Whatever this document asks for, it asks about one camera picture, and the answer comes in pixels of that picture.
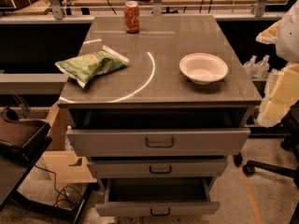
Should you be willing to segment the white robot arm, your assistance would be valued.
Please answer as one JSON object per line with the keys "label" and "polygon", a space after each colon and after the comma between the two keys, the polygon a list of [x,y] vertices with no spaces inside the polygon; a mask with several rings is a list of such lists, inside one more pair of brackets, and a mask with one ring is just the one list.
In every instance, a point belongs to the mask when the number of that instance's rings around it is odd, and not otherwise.
{"label": "white robot arm", "polygon": [[260,104],[258,123],[273,127],[299,101],[299,1],[275,22],[256,36],[256,41],[274,44],[276,54],[287,62],[280,71],[271,72]]}

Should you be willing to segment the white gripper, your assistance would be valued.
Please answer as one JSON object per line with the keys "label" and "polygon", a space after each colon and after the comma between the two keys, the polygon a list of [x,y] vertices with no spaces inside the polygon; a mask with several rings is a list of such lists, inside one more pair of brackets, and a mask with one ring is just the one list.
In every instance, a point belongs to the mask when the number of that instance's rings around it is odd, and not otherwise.
{"label": "white gripper", "polygon": [[[256,41],[266,45],[277,43],[276,21],[256,36]],[[260,104],[257,121],[263,127],[274,127],[299,101],[299,63],[287,63],[280,71],[274,70],[268,76],[264,98]]]}

